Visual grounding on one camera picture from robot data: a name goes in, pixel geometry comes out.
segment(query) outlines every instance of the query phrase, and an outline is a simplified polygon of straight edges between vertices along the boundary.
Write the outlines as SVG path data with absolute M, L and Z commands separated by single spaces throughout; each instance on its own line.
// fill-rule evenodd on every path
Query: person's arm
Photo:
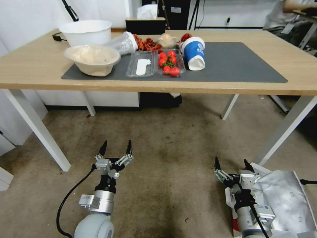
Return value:
M 294 0 L 285 0 L 283 6 L 284 13 L 291 13 L 293 10 L 305 10 L 307 8 L 317 8 L 316 3 L 311 4 L 300 4 L 296 3 Z

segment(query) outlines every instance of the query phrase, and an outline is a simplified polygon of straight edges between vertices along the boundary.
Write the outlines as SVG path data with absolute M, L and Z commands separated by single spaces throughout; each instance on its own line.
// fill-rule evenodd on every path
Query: clear plastic bottle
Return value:
M 117 50 L 120 55 L 133 53 L 138 49 L 134 36 L 128 31 L 107 42 L 104 46 Z

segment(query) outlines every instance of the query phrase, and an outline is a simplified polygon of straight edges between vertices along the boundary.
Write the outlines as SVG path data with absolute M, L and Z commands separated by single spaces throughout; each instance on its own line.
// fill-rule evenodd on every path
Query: black box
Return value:
M 161 35 L 165 33 L 165 18 L 137 19 L 128 18 L 125 21 L 126 31 L 137 35 Z

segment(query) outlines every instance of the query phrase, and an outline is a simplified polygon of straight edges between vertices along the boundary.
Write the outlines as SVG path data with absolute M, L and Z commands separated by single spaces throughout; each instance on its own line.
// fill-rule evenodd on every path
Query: table top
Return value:
M 0 88 L 121 92 L 317 95 L 317 58 L 267 31 L 167 31 L 181 37 L 190 32 L 206 42 L 242 42 L 284 76 L 287 83 L 65 80 L 72 65 L 63 55 L 67 42 L 50 32 L 0 58 Z
M 293 13 L 305 16 L 307 18 L 312 18 L 314 20 L 317 20 L 317 17 L 315 17 L 315 16 L 306 16 L 307 14 L 305 12 L 302 12 L 301 10 L 293 10 Z

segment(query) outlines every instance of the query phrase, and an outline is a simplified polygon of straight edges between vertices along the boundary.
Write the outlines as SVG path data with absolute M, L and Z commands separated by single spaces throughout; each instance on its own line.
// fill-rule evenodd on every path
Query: clear plastic tray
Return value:
M 151 64 L 146 66 L 146 71 L 145 71 L 145 74 L 143 75 L 136 74 L 138 60 L 140 59 L 151 60 Z M 125 75 L 128 78 L 148 77 L 155 74 L 157 70 L 158 70 L 158 52 L 157 51 L 136 51 L 135 53 L 131 54 L 131 59 L 130 59 L 128 69 Z
M 174 51 L 175 54 L 176 54 L 176 63 L 174 65 L 174 67 L 178 67 L 179 70 L 180 70 L 180 74 L 178 75 L 178 77 L 184 73 L 186 71 L 186 68 L 185 68 L 185 65 L 184 65 L 184 59 L 183 59 L 183 56 L 181 55 L 181 51 L 179 49 L 163 49 L 163 52 L 167 55 L 167 53 L 169 51 Z M 161 67 L 159 67 L 159 62 L 157 63 L 157 68 L 158 68 L 158 73 L 161 74 L 161 75 L 165 75 L 166 77 L 172 77 L 171 75 L 169 74 L 165 74 L 163 69 Z

